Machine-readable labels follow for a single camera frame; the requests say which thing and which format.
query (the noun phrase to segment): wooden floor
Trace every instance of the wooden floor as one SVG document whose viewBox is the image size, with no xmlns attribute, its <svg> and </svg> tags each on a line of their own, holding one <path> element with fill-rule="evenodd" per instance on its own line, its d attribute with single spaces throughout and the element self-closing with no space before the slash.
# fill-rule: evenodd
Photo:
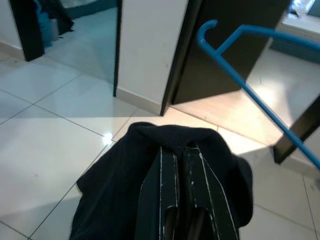
<svg viewBox="0 0 320 240">
<path fill-rule="evenodd" d="M 319 64 L 268 49 L 247 83 L 289 127 L 320 93 L 319 76 Z M 282 136 L 242 90 L 172 107 L 262 144 L 274 144 Z"/>
</svg>

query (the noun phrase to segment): metal bar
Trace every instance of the metal bar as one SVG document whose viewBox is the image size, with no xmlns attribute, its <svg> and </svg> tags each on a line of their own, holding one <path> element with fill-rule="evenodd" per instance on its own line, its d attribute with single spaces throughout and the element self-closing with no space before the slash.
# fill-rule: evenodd
<svg viewBox="0 0 320 240">
<path fill-rule="evenodd" d="M 233 80 L 238 83 L 245 92 L 259 105 L 259 107 L 275 122 L 275 124 L 284 132 L 284 134 L 299 148 L 303 154 L 310 159 L 310 161 L 320 170 L 320 161 L 317 156 L 304 143 L 288 129 L 286 124 L 272 111 L 264 101 L 255 93 L 255 91 L 246 83 L 246 81 L 236 72 L 236 70 L 221 56 L 221 54 L 243 33 L 250 33 L 254 35 L 261 35 L 266 37 L 279 38 L 288 42 L 303 45 L 305 47 L 315 49 L 320 52 L 320 45 L 302 39 L 287 33 L 276 32 L 273 29 L 241 25 L 230 37 L 215 50 L 205 39 L 205 34 L 208 29 L 214 28 L 218 24 L 217 20 L 210 20 L 205 22 L 198 30 L 196 39 L 198 45 L 209 54 L 221 67 L 224 69 Z"/>
</svg>

